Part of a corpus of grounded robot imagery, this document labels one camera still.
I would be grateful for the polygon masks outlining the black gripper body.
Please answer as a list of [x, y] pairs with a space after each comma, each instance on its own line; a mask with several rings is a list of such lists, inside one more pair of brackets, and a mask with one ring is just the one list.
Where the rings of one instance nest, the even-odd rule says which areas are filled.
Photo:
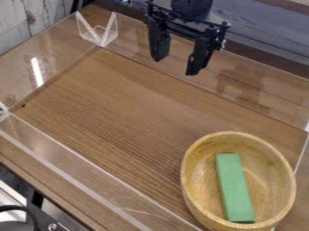
[[214, 13], [214, 0], [147, 0], [145, 3], [147, 19], [156, 20], [166, 30], [187, 39], [204, 36], [214, 43], [212, 49], [222, 49], [231, 23]]

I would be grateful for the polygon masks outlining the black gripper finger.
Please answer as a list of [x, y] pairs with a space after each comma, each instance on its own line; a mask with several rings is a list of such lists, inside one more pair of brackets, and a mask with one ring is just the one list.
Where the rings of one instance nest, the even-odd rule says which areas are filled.
[[149, 18], [147, 26], [151, 56], [155, 61], [160, 61], [168, 55], [170, 49], [167, 25], [155, 18]]
[[216, 41], [208, 38], [198, 38], [194, 43], [192, 53], [188, 57], [186, 75], [195, 76], [206, 67], [214, 50], [216, 48]]

